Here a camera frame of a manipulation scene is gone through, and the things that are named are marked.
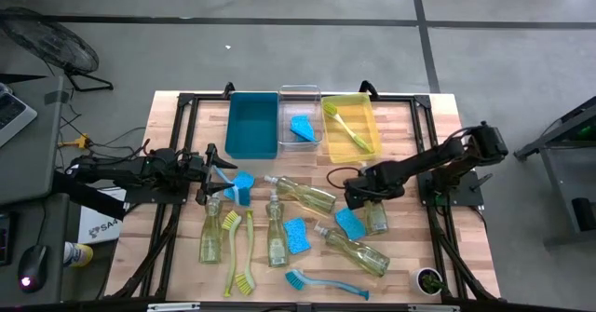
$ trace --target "wooden table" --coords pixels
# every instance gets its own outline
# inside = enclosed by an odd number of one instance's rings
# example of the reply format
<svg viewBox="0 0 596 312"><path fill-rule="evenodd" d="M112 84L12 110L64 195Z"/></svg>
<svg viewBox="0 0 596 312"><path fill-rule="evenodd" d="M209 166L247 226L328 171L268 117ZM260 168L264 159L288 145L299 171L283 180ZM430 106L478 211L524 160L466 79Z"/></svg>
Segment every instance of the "wooden table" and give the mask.
<svg viewBox="0 0 596 312"><path fill-rule="evenodd" d="M150 148L169 146L172 123L176 110L178 91L158 91L154 97L147 122L145 139L151 139ZM439 141L460 128L459 115L454 95L430 95L432 111ZM303 217L308 229L311 250L292 255L288 269L272 269L267 266L266 231L267 217L264 206L269 199L272 186L264 181L264 175L289 176L299 183L313 184L337 195L336 210L345 207L342 190L334 189L325 181L327 173L337 168L329 160L326 145L322 144L313 152L279 152L275 160L234 160L225 153L225 133L229 102L201 102L198 108L195 138L192 149L201 154L207 144L214 142L220 156L238 165L256 177L251 189L251 207L254 209L255 248L252 256L252 274L257 287L246 297L236 286L229 301L255 302L322 302L322 303L363 303L361 297L335 288L305 287L297 291L286 282L284 274L290 268L301 268L305 274L315 278L342 280L365 288L371 293L371 303L433 302L437 297L426 298L410 290L410 274L420 267L434 267L426 211L420 206L415 178L405 185L404 197L385 201L389 232L362 241L391 258L391 264L382 278L368 275L352 264L339 252L325 246L324 240L312 230L319 220L327 226L336 226L331 217L325 218L305 211L297 202L286 202L284 220ZM373 104L377 127L381 133L383 153L378 161L401 160L416 154L413 139L413 125L410 108L406 103L375 102ZM188 108L182 125L186 130ZM180 137L179 148L183 146L184 135ZM345 170L333 175L340 183L354 172ZM230 170L229 177L235 172ZM194 199L196 187L191 188L189 199ZM222 218L232 209L225 201ZM235 208L239 214L243 209ZM156 211L155 205L141 205L129 214L123 224L115 257L107 283L106 294L120 289L132 275L147 253L149 239ZM494 295L499 294L494 274L491 251L482 221L478 214L469 208L453 208L455 230L462 258L484 287ZM222 301L224 283L229 262L229 242L227 234L223 240L223 259L220 265L202 265L198 262L198 249L204 210L195 201L188 201L183 207L178 227L169 288L169 301ZM240 226L236 238L237 273L243 271L248 238L245 221ZM453 266L445 255L447 276L450 288L455 292ZM161 268L161 257L156 262L153 288L156 287Z"/></svg>

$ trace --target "bottle cap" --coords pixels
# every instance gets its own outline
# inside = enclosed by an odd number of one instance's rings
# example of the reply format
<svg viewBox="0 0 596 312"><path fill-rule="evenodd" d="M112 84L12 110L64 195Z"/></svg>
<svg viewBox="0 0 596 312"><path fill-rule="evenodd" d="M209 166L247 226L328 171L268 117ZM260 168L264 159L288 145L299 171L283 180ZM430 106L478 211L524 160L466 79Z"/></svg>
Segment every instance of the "bottle cap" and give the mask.
<svg viewBox="0 0 596 312"><path fill-rule="evenodd" d="M278 191L276 189L271 190L271 197L269 198L271 201L278 201Z"/></svg>
<svg viewBox="0 0 596 312"><path fill-rule="evenodd" d="M275 185L278 183L278 177L271 177L269 175L264 176L264 180L266 182L270 182L271 184Z"/></svg>
<svg viewBox="0 0 596 312"><path fill-rule="evenodd" d="M327 229L327 228L325 228L323 226L320 226L318 224L320 224L320 221L318 221L317 222L317 225L315 225L315 232L318 232L319 234L321 234L323 236L326 236L327 235L327 232L329 232L329 229Z"/></svg>

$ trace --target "dish brush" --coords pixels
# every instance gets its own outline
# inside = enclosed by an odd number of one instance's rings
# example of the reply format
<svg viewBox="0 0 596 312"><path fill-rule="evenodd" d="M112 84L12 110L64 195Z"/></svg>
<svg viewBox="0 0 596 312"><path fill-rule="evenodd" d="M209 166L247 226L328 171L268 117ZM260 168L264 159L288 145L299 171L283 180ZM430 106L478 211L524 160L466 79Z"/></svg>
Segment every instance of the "dish brush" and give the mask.
<svg viewBox="0 0 596 312"><path fill-rule="evenodd" d="M370 147L370 145L368 145L364 140L362 140L362 138L360 138L360 136L356 135L356 133L354 131L352 131L352 129L347 127L344 120L342 120L342 117L339 116L339 114L337 114L337 107L335 107L334 104L332 104L330 102L324 102L323 103L323 111L325 112L326 115L333 118L335 121L339 122L340 125L344 126L345 131L347 131L347 133L352 137L352 140L354 140L354 142L360 148L366 150L367 153L371 153L371 154L373 153L373 150Z"/></svg>
<svg viewBox="0 0 596 312"><path fill-rule="evenodd" d="M236 285L244 295L250 295L256 284L251 274L252 247L254 247L254 227L252 225L252 210L246 211L246 226L249 231L249 256L246 260L244 273L236 275Z"/></svg>
<svg viewBox="0 0 596 312"><path fill-rule="evenodd" d="M364 299L369 300L369 292L361 290L353 285L346 284L341 281L337 280L322 280L322 279L312 279L306 277L302 271L298 269L292 269L290 272L286 273L286 279L294 287L296 290L302 290L305 284L308 285L330 285L338 289L345 290L350 293L357 294L359 296L364 297Z"/></svg>
<svg viewBox="0 0 596 312"><path fill-rule="evenodd" d="M232 290L232 284L234 284L234 273L236 272L236 231L242 222L242 217L239 216L236 212L231 210L223 219L222 228L225 230L230 231L229 233L229 240L230 240L230 268L227 273L227 279L225 280L225 292L223 293L224 297L230 296L230 291Z"/></svg>

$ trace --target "clear plastic bottle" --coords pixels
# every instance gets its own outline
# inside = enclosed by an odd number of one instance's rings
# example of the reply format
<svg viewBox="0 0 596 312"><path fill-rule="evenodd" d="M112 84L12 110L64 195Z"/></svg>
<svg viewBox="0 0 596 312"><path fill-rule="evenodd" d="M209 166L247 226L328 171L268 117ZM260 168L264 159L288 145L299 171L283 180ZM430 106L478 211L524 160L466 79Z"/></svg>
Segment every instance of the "clear plastic bottle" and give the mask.
<svg viewBox="0 0 596 312"><path fill-rule="evenodd" d="M288 265L288 239L283 229L284 204L279 202L276 190L271 190L271 198L265 206L267 217L269 217L269 228L267 229L267 256L270 267L282 267Z"/></svg>
<svg viewBox="0 0 596 312"><path fill-rule="evenodd" d="M308 209L321 214L331 214L333 211L337 198L334 195L312 186L295 183L288 177L264 176L264 179L276 186L278 194L292 196Z"/></svg>
<svg viewBox="0 0 596 312"><path fill-rule="evenodd" d="M389 230L383 201L378 203L364 202L364 226L366 227L366 235L381 234Z"/></svg>
<svg viewBox="0 0 596 312"><path fill-rule="evenodd" d="M222 223L220 213L222 202L219 194L207 199L205 204L205 223L201 232L201 247L198 261L206 265L215 265L222 261Z"/></svg>
<svg viewBox="0 0 596 312"><path fill-rule="evenodd" d="M389 258L362 242L348 239L337 229L315 226L315 231L325 237L325 243L341 251L348 259L369 273L382 277L389 267Z"/></svg>

